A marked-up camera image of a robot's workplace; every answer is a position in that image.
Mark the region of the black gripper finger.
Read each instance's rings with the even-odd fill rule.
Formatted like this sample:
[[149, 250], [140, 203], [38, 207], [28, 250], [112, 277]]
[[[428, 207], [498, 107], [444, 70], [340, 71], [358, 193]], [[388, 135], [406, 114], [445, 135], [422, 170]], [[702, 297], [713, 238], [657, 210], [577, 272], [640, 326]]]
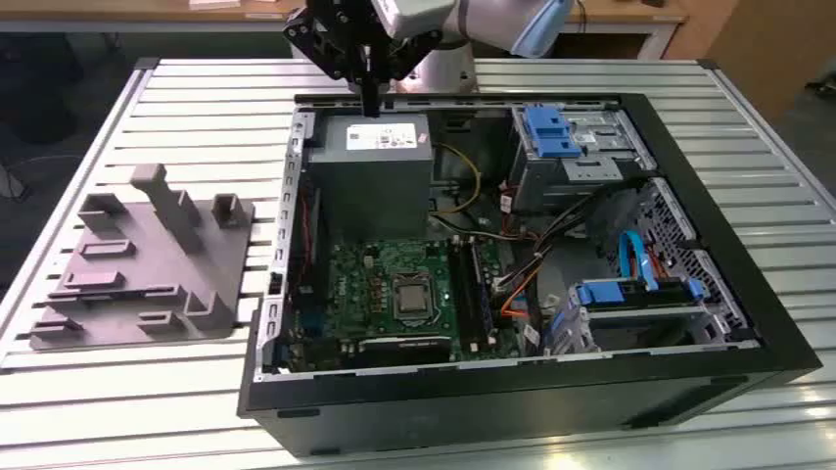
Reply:
[[402, 80], [442, 38], [440, 29], [393, 39], [378, 27], [370, 39], [370, 116], [380, 116], [381, 95], [392, 80]]
[[360, 96], [361, 112], [372, 117], [372, 79], [361, 45], [338, 29], [332, 8], [301, 8], [288, 19], [282, 35], [301, 55]]

